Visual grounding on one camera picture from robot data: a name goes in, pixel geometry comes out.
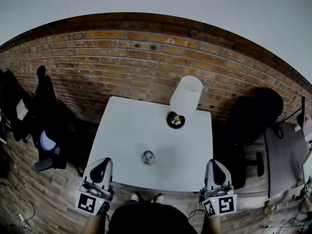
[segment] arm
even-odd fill
[[[205,215],[201,234],[221,234],[220,217],[207,218]]]
[[[102,234],[105,233],[106,212],[102,215],[90,216],[83,227],[81,234]]]

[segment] white shoe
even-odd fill
[[[154,203],[163,204],[164,199],[165,199],[164,194],[160,193],[154,197],[153,201]]]
[[[132,193],[131,194],[131,197],[130,197],[130,200],[134,200],[136,202],[139,202],[139,196],[137,193]]]

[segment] brick wall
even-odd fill
[[[261,46],[201,22],[146,13],[108,13],[56,21],[0,47],[0,68],[35,91],[45,65],[57,98],[80,118],[99,123],[109,95],[169,104],[178,81],[199,78],[199,109],[224,121],[240,95],[270,87],[284,100],[283,118],[312,105],[312,86]]]

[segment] white lampshade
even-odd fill
[[[197,108],[203,84],[193,76],[185,76],[170,99],[171,109],[178,115],[191,115]]]

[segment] person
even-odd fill
[[[177,208],[163,204],[164,195],[158,194],[153,203],[143,203],[139,193],[115,210],[108,226],[108,234],[173,234],[197,232],[187,217]],[[81,234],[105,234],[106,213],[90,216]],[[220,218],[205,215],[202,234],[221,234]]]

